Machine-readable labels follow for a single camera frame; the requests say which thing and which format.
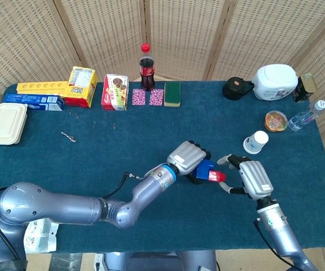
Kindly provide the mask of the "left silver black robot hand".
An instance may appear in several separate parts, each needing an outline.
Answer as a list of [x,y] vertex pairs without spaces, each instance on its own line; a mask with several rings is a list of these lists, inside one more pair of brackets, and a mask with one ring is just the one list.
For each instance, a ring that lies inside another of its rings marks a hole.
[[169,154],[166,162],[176,175],[185,176],[192,184],[199,185],[203,183],[203,180],[194,177],[192,173],[204,159],[210,158],[210,151],[201,148],[198,143],[184,141]]

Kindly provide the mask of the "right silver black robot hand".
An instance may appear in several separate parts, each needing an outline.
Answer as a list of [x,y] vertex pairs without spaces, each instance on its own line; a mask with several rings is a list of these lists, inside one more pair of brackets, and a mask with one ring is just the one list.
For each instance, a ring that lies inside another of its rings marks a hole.
[[230,169],[239,171],[243,187],[231,187],[225,182],[219,182],[220,187],[228,194],[248,194],[255,201],[271,196],[273,185],[259,161],[246,156],[226,155],[217,161],[218,165],[229,164]]

